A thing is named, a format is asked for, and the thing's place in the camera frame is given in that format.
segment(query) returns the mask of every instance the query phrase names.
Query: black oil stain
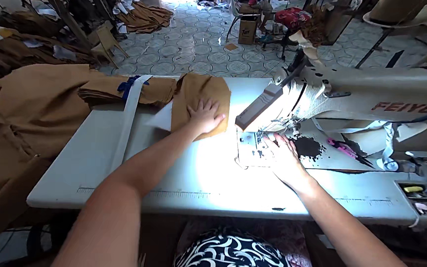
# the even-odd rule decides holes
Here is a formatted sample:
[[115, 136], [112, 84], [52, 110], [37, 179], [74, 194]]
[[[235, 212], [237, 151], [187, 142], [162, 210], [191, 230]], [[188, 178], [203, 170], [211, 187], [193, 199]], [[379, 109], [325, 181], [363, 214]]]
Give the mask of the black oil stain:
[[316, 162], [316, 160], [318, 160], [322, 153], [325, 151], [325, 147], [315, 141], [312, 137], [301, 136], [298, 137], [296, 140], [288, 140], [294, 142], [299, 156], [308, 157], [314, 162]]

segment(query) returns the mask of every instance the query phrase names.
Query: right hand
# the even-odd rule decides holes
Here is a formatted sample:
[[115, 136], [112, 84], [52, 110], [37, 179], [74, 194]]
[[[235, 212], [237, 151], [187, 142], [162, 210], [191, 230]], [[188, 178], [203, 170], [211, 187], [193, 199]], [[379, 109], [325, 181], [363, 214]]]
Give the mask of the right hand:
[[225, 114], [215, 116], [219, 106], [220, 102], [211, 99], [208, 99], [206, 103], [200, 99], [195, 110], [187, 105], [187, 111], [191, 117], [189, 123], [198, 129], [198, 134], [206, 134], [214, 130], [226, 117]]
[[278, 133], [273, 135], [278, 142], [277, 145], [266, 135], [263, 137], [273, 157], [271, 161], [273, 173], [294, 190], [302, 189], [313, 178], [306, 172], [299, 160], [296, 146], [285, 135], [279, 135]]

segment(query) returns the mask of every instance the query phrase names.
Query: table leg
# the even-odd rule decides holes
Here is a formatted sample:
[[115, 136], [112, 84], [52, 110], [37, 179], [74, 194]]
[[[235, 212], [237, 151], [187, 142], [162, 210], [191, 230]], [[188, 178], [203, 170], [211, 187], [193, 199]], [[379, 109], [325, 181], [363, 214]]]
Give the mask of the table leg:
[[383, 31], [382, 37], [380, 37], [380, 39], [378, 39], [378, 41], [372, 46], [372, 48], [367, 52], [367, 54], [360, 60], [360, 62], [355, 66], [355, 68], [360, 68], [360, 66], [365, 62], [365, 60], [367, 60], [367, 58], [371, 55], [371, 53], [373, 53], [380, 46], [380, 44], [383, 42], [383, 40], [385, 40], [385, 38], [387, 38], [387, 36], [392, 31], [394, 31], [394, 28], [385, 29]]

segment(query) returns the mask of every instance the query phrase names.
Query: floor tile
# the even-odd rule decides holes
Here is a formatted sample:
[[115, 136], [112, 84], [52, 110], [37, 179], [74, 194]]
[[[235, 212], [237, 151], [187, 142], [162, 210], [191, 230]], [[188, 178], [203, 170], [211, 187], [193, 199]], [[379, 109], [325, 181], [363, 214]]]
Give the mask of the floor tile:
[[[295, 6], [298, 1], [290, 1]], [[273, 77], [281, 67], [296, 55], [294, 46], [287, 46], [286, 61], [281, 60], [282, 47], [278, 44], [238, 44], [240, 22], [229, 34], [233, 16], [228, 9], [198, 8], [193, 0], [164, 2], [174, 12], [168, 27], [149, 34], [131, 33], [120, 41], [129, 58], [117, 49], [114, 60], [120, 69], [110, 65], [100, 71], [107, 75], [123, 74], [180, 74], [193, 71], [214, 76]], [[353, 19], [334, 45], [320, 46], [319, 58], [328, 67], [353, 67], [380, 38], [383, 31], [360, 20]], [[228, 50], [227, 44], [238, 48]], [[362, 65], [363, 68], [384, 67], [398, 51], [405, 50], [396, 66], [405, 67], [418, 61], [427, 53], [427, 46], [410, 36], [390, 36]]]
[[235, 74], [247, 73], [250, 70], [250, 65], [243, 61], [233, 61], [227, 64], [227, 70]]

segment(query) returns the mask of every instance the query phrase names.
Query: white table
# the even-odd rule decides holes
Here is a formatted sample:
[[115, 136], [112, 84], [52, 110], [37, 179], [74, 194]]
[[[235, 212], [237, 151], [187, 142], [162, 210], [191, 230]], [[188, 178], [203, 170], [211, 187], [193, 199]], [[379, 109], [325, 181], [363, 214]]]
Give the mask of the white table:
[[[235, 116], [245, 109], [270, 79], [225, 78], [232, 92], [225, 133], [192, 143], [142, 203], [143, 212], [309, 220], [296, 194], [264, 167], [240, 168]], [[122, 128], [123, 107], [93, 110], [34, 187], [28, 205], [80, 209], [109, 174]], [[144, 125], [157, 109], [138, 106], [124, 160], [165, 137], [168, 132]], [[427, 227], [407, 201], [397, 181], [415, 174], [365, 172], [345, 174], [308, 169], [319, 183], [362, 222]]]

